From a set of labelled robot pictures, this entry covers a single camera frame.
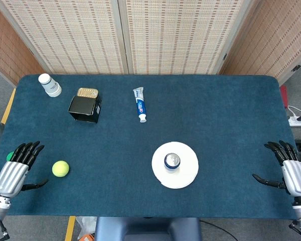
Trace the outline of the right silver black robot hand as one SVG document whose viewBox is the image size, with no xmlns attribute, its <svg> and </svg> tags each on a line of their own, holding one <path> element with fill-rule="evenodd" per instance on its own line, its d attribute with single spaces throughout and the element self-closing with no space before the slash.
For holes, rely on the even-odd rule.
<svg viewBox="0 0 301 241">
<path fill-rule="evenodd" d="M 267 142 L 264 146 L 270 149 L 282 170 L 282 182 L 265 180 L 256 174 L 253 178 L 266 186 L 285 189 L 292 197 L 301 197 L 301 161 L 297 150 L 288 142 L 280 140 L 278 143 Z"/>
</svg>

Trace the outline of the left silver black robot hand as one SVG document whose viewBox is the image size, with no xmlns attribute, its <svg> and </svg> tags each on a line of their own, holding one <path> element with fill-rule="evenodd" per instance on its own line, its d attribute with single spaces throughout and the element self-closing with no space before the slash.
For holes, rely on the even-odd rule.
<svg viewBox="0 0 301 241">
<path fill-rule="evenodd" d="M 28 191 L 44 186 L 49 180 L 37 184 L 25 184 L 24 181 L 32 168 L 39 152 L 44 148 L 39 141 L 22 143 L 13 152 L 0 172 L 0 196 L 13 198 L 21 191 Z"/>
</svg>

